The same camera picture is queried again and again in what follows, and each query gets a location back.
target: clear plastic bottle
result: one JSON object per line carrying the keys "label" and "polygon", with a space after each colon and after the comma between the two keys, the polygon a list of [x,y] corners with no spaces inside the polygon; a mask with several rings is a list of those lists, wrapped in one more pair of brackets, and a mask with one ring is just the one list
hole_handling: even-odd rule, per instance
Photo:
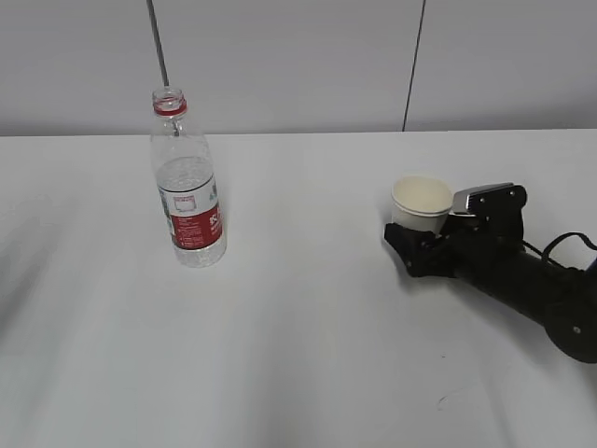
{"label": "clear plastic bottle", "polygon": [[214,167],[207,141],[188,118],[180,89],[153,92],[151,162],[178,260],[201,268],[226,251]]}

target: table surface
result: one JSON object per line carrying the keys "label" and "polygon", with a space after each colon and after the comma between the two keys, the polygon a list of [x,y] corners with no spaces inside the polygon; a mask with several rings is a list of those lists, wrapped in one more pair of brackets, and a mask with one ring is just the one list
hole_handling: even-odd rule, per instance
{"label": "table surface", "polygon": [[209,141],[229,249],[192,270],[147,137],[0,139],[1,447],[594,447],[597,370],[382,229],[428,174],[521,183],[537,246],[597,239],[597,131]]}

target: white paper cup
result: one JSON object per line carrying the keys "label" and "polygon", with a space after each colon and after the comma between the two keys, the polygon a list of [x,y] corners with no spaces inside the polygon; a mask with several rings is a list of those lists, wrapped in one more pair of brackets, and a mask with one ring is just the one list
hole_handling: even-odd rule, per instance
{"label": "white paper cup", "polygon": [[403,177],[392,189],[392,222],[414,231],[439,233],[451,209],[453,194],[441,180]]}

